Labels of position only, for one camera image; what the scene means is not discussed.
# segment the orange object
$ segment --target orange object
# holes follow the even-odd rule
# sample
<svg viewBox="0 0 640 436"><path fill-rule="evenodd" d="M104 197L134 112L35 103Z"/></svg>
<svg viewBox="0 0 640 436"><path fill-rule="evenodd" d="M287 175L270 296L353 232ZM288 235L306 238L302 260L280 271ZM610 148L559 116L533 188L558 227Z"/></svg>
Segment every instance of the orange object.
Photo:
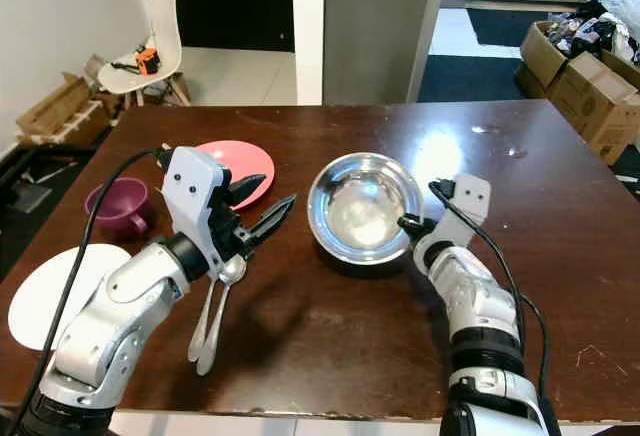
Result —
<svg viewBox="0 0 640 436"><path fill-rule="evenodd" d="M160 57L156 48L144 48L136 54L136 64L140 74L156 74L160 67Z"/></svg>

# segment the stainless steel bowl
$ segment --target stainless steel bowl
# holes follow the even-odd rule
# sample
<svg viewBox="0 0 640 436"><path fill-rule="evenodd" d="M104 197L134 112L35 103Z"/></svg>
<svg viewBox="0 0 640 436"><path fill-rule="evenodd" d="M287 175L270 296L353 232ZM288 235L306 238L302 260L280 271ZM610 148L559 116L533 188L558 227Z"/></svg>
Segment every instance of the stainless steel bowl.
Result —
<svg viewBox="0 0 640 436"><path fill-rule="evenodd" d="M409 238L397 224L420 210L420 189L405 169L376 153L332 161L309 191L307 216L318 242L336 258L372 265L397 258Z"/></svg>

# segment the black cable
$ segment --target black cable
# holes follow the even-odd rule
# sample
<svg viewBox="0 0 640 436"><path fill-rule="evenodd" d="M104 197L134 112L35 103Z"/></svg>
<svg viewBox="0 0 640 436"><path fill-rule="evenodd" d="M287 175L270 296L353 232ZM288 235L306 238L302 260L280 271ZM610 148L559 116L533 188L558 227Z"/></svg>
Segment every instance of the black cable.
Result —
<svg viewBox="0 0 640 436"><path fill-rule="evenodd" d="M73 282L76 279L76 275L78 274L78 270L80 269L80 264L82 263L82 258L84 257L84 253L87 249L87 245L89 244L89 239L91 238L91 231L93 229L93 223L96 220L96 216L98 214L98 209L102 204L104 197L109 191L109 188L113 184L113 182L122 174L122 172L129 167L131 164L135 163L139 159L147 156L149 154L158 155L162 151L161 149L147 149L145 151L141 151L137 154L134 154L126 161L124 161L118 168L113 172L113 174L107 179L107 181L103 184L102 189L98 193L96 198L96 202L89 213L89 217L84 226L84 232L82 234L82 241L80 242L80 246L78 246L78 254L76 254L76 259L73 261L73 266L71 267L71 271L69 271L69 276L67 276L67 282L64 285L64 289L62 290L62 294L60 296L60 300L58 301L58 306L56 308L56 312L53 316L53 320L51 321L51 326L49 327L49 332L47 333L47 339L45 340L44 346L42 348L42 355L40 356L40 360L38 361L38 366L33 372L33 377L31 379L31 383L29 383L29 388L16 412L9 429L5 433L5 436L13 436L15 431L20 426L22 422L22 418L24 418L27 409L29 408L29 404L31 403L31 399L33 395L36 393L38 389L38 384L40 383L40 379L42 379L42 375L47 367L47 362L49 360L49 355L51 354L51 347L53 346L53 340L55 338L56 332L58 331L58 325L60 324L60 318L62 317L62 312L64 311L64 307L67 304L67 299L69 298L69 293L71 292L71 287L73 286Z"/></svg>
<svg viewBox="0 0 640 436"><path fill-rule="evenodd" d="M511 293L513 294L513 299L516 306L516 319L518 321L518 335L520 336L520 348L522 350L522 354L525 352L525 340L526 340L526 326L524 321L524 312L522 311L522 301L520 288L518 287L518 283L516 282L513 274L511 273L511 269L509 268L509 264L507 260L504 258L504 254L500 249L500 246L493 240L489 234L478 226L469 216L467 216L460 208L458 208L455 204L449 201L449 199L444 195L444 193L440 190L440 185L437 181L431 181L429 183L429 189L438 198L445 208L451 210L458 218L462 220L467 226L469 226L478 236L480 236L485 243L489 245L489 247L493 250L498 258L498 262L502 267L502 270L509 281L509 285L511 286Z"/></svg>
<svg viewBox="0 0 640 436"><path fill-rule="evenodd" d="M546 381L547 376L549 374L549 364L551 362L551 340L549 338L549 328L547 326L547 321L542 314L542 311L533 304L533 302L525 295L520 294L520 298L524 301L533 311L533 314L536 315L536 319L540 324L540 329L542 330L542 359L540 362L540 373L538 375L538 397L542 398L546 394Z"/></svg>

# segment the wall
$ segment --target wall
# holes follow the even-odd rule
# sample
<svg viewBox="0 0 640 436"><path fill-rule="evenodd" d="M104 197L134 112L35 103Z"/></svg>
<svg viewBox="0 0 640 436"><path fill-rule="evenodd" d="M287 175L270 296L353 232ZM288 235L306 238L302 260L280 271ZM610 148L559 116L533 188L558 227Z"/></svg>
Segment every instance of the wall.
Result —
<svg viewBox="0 0 640 436"><path fill-rule="evenodd" d="M423 25L428 1L325 0L324 102L405 102L418 42L421 51L429 46L440 3L429 5Z"/></svg>
<svg viewBox="0 0 640 436"><path fill-rule="evenodd" d="M322 104L324 0L293 0L298 104Z"/></svg>
<svg viewBox="0 0 640 436"><path fill-rule="evenodd" d="M0 0L0 152L14 120L92 53L115 58L144 41L145 0Z"/></svg>

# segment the wooden table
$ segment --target wooden table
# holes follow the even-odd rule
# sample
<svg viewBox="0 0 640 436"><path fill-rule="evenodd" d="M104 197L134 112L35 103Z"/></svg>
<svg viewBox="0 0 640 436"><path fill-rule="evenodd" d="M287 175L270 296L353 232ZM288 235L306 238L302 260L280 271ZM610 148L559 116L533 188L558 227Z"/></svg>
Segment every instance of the wooden table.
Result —
<svg viewBox="0 0 640 436"><path fill-rule="evenodd" d="M133 152L241 139L273 157L271 191L247 221L298 193L286 225L260 248L231 293L214 370L198 377L187 346L206 293L198 281L151 337L121 408L348 418L439 417L446 404L447 324L433 290L402 258L384 268L339 264L315 242L307 191L334 158L376 151L420 184L470 172L491 181L485 227L521 287L546 312L553 342L549 391L562 420L634 421L640 411L640 207L545 101L328 108L152 108L123 117L2 284L7 309L39 264L77 244L87 193ZM144 161L128 174L161 184ZM149 238L168 234L167 213ZM429 211L441 208L430 200ZM94 241L106 241L97 232ZM143 241L126 244L138 250ZM501 273L487 248L471 249ZM528 374L540 332L529 319ZM21 398L37 354L0 325L0 364Z"/></svg>

